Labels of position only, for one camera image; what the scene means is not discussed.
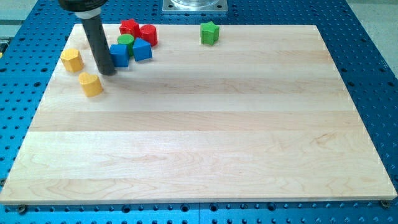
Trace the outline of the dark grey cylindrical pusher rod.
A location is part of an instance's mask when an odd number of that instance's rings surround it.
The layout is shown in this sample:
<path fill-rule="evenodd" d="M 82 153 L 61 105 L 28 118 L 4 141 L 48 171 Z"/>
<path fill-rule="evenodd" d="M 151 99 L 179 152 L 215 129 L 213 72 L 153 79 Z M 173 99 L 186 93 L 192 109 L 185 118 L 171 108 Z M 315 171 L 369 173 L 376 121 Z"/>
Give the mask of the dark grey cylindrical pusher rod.
<path fill-rule="evenodd" d="M 85 9 L 75 14 L 81 20 L 98 71 L 102 75 L 114 75 L 116 71 L 100 17 L 101 8 Z"/>

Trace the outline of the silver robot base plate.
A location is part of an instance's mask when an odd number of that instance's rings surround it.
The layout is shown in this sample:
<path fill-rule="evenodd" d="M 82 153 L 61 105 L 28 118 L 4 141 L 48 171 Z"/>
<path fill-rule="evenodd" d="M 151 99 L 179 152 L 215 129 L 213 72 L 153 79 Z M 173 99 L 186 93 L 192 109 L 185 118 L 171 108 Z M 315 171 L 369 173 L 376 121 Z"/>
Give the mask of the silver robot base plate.
<path fill-rule="evenodd" d="M 163 0 L 163 12 L 227 12 L 227 0 Z"/>

